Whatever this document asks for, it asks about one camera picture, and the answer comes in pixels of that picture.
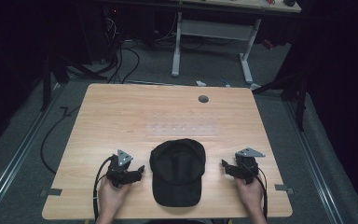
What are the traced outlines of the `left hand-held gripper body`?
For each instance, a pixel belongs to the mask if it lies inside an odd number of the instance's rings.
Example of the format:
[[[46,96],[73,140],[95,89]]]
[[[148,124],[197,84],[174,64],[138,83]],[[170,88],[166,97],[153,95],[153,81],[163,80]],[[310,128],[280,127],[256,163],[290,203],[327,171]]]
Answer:
[[[133,156],[119,149],[110,160],[107,178],[112,182],[113,186],[119,188],[122,185],[129,184],[127,177],[131,174],[128,168],[133,160]]]

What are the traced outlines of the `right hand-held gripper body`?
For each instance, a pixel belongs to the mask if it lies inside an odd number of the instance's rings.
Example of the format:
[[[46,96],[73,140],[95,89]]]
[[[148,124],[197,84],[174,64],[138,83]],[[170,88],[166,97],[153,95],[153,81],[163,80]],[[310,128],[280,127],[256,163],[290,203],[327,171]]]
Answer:
[[[251,147],[247,147],[235,153],[235,162],[238,168],[236,177],[244,180],[246,184],[251,184],[254,177],[258,175],[259,168],[255,160],[256,157],[265,157],[265,154]]]

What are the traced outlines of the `black baseball cap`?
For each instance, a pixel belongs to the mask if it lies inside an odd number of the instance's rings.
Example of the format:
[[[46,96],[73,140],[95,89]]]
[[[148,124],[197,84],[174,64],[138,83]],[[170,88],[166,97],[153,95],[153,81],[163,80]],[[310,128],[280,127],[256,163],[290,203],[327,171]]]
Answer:
[[[155,147],[149,164],[155,201],[167,207],[191,207],[199,203],[205,173],[204,146],[193,139],[166,141]]]

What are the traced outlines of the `person's right hand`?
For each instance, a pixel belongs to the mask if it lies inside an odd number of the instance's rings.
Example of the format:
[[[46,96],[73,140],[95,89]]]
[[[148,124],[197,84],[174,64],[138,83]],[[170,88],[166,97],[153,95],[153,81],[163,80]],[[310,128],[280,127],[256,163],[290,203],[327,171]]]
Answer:
[[[249,213],[260,212],[262,210],[263,188],[260,183],[254,179],[252,183],[246,184],[242,179],[235,178],[238,187],[241,202]]]

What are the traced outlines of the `person's left hand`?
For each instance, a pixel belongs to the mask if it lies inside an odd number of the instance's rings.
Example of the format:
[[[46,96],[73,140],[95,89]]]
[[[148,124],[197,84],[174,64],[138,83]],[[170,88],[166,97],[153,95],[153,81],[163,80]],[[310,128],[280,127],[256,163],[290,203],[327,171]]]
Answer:
[[[104,177],[98,190],[101,217],[113,217],[123,204],[131,184],[119,188],[113,186],[110,180]]]

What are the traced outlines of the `grey tape piece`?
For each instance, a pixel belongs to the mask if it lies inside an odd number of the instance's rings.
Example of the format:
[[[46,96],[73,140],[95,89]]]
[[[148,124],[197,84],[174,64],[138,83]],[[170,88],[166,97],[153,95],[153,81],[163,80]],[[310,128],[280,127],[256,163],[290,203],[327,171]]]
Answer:
[[[42,197],[47,197],[49,195],[60,196],[61,194],[62,194],[61,189],[42,189],[40,191],[40,196],[42,196]]]
[[[295,194],[295,191],[293,188],[289,188],[288,186],[286,185],[278,185],[278,184],[275,184],[274,185],[275,189],[277,191],[285,191],[288,195],[294,195]]]

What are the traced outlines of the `black metal stand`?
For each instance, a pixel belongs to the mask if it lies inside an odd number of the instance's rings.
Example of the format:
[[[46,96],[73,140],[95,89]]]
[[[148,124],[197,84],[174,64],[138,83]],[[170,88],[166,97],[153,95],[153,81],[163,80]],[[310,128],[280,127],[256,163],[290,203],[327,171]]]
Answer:
[[[49,54],[43,61],[43,104],[42,111],[45,111],[51,102],[51,76],[54,76],[59,84],[67,84],[69,82],[69,76],[66,72],[66,67],[70,65],[76,70],[80,71],[87,77],[94,79],[104,79],[97,72],[89,70],[87,67],[80,63],[76,63],[73,60],[61,55],[61,54]]]
[[[307,73],[293,73],[288,76],[275,78],[272,82],[263,85],[255,90],[252,90],[253,94],[259,94],[267,90],[282,89],[281,99],[283,101],[296,100],[296,112],[295,123],[297,128],[303,132],[303,117],[306,101],[306,91],[308,84]]]

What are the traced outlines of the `white-framed desk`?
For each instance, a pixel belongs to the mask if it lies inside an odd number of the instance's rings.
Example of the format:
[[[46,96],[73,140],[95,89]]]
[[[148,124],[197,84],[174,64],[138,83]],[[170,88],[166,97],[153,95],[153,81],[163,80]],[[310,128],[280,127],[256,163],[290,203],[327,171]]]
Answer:
[[[250,9],[255,12],[278,12],[283,14],[300,13],[302,10],[297,2],[294,6],[288,7],[283,0],[178,0],[178,4],[181,7],[183,7],[185,3],[198,4],[201,7],[211,6],[220,7],[221,9]],[[181,12],[176,14],[176,19],[175,49],[172,59],[173,77],[178,77],[180,74],[182,36],[211,37],[245,41],[247,43],[244,52],[239,54],[241,68],[245,82],[251,86],[255,85],[248,64],[248,57],[262,21],[260,17],[256,17],[254,23],[251,25],[184,19]]]

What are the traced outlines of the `metal floor rail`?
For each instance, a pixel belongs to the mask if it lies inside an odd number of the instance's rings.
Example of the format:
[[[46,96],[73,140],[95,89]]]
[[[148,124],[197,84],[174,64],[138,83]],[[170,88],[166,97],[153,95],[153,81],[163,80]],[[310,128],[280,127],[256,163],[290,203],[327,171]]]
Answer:
[[[337,205],[333,198],[330,188],[321,172],[321,169],[314,158],[307,136],[301,131],[296,124],[296,112],[291,103],[282,103],[286,113],[288,114],[292,125],[296,130],[297,138],[299,139],[305,161],[310,172],[310,176],[318,192],[319,198],[324,206],[324,210],[330,220],[331,224],[344,224],[341,214],[337,209]]]
[[[52,104],[64,90],[64,84],[54,84],[51,99],[43,109],[43,85],[32,92],[24,105],[10,119],[0,137],[0,202],[27,157],[37,132],[40,130]]]

